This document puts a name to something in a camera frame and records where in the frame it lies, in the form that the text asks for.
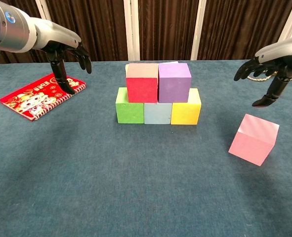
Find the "blue logo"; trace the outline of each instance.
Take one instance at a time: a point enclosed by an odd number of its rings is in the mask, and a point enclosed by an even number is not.
[[[15,23],[15,18],[14,18],[14,16],[11,15],[11,13],[9,13],[8,11],[6,11],[6,12],[5,12],[5,16],[6,16],[7,20],[8,20],[10,23],[12,23],[12,24]]]

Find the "purple cube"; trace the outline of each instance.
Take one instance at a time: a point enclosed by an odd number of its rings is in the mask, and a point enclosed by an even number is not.
[[[187,63],[159,64],[159,103],[187,102],[192,76]]]

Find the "red cube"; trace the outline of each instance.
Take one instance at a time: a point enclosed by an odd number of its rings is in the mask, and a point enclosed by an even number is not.
[[[158,63],[130,63],[126,73],[128,102],[157,103]]]

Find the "cube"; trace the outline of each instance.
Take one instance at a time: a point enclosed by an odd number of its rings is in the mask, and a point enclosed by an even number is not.
[[[130,103],[157,103],[158,64],[130,63],[126,73]]]
[[[229,153],[261,166],[277,139],[279,125],[245,114]]]
[[[190,88],[186,103],[173,103],[171,124],[196,125],[201,111],[201,99],[197,88]]]
[[[145,124],[170,124],[172,103],[145,103]]]
[[[186,103],[192,76],[186,63],[159,64],[159,103]]]
[[[118,123],[144,123],[144,104],[129,103],[127,88],[120,87],[116,98]]]
[[[164,64],[167,64],[167,63],[179,63],[178,61],[174,61],[174,62],[165,62]]]

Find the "pink cube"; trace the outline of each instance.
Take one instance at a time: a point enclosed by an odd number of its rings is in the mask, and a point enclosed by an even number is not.
[[[245,114],[229,153],[261,166],[272,151],[279,125]]]

